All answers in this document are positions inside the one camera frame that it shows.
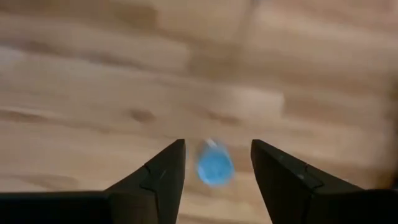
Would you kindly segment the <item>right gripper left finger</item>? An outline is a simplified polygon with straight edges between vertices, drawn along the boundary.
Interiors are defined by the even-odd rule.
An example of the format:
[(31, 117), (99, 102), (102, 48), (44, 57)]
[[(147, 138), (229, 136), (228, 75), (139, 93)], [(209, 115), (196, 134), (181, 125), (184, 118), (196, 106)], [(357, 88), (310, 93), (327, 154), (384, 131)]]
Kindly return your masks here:
[(178, 139), (107, 188), (113, 224), (176, 224), (185, 161), (185, 140)]

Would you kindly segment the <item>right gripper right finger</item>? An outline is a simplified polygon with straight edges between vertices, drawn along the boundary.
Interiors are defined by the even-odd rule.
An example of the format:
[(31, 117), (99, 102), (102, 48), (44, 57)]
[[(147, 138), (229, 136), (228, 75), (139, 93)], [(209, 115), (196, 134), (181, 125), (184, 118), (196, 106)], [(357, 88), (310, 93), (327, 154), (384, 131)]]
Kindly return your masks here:
[(260, 139), (252, 140), (251, 161), (272, 224), (310, 224), (313, 199), (362, 190)]

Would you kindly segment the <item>blue candle glass jar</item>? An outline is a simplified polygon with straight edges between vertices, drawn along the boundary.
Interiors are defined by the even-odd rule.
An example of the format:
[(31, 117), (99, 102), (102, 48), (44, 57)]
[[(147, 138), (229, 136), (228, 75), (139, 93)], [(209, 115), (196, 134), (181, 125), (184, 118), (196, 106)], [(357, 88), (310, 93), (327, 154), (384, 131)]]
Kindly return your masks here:
[(214, 139), (204, 141), (195, 166), (199, 179), (210, 187), (228, 184), (235, 174), (228, 148)]

